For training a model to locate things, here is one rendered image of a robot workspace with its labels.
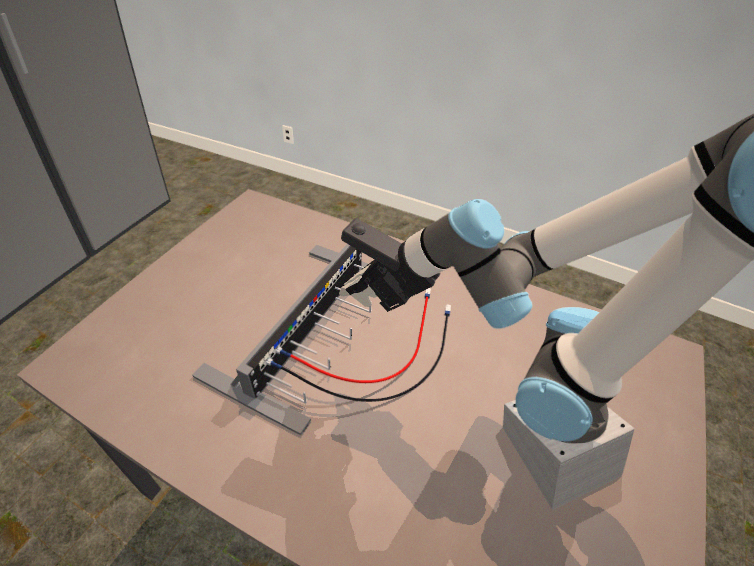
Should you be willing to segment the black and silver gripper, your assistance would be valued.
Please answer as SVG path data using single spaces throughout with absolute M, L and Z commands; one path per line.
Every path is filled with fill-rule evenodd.
M 381 306 L 389 312 L 406 304 L 410 297 L 433 287 L 440 273 L 428 278 L 414 272 L 405 258 L 405 242 L 398 249 L 400 265 L 397 271 L 373 260 L 341 287 L 340 296 L 351 295 L 365 307 L 372 305 L 369 296 L 378 297 Z

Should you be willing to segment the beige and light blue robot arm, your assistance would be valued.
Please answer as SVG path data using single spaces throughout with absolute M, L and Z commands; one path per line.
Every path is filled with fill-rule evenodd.
M 414 272 L 429 278 L 453 266 L 479 312 L 501 329 L 531 311 L 525 289 L 535 276 L 692 213 L 600 312 L 549 314 L 515 398 L 533 431 L 574 444 L 599 438 L 621 377 L 754 260 L 752 115 L 692 146 L 686 158 L 513 235 L 501 250 L 504 225 L 482 199 L 406 240 Z

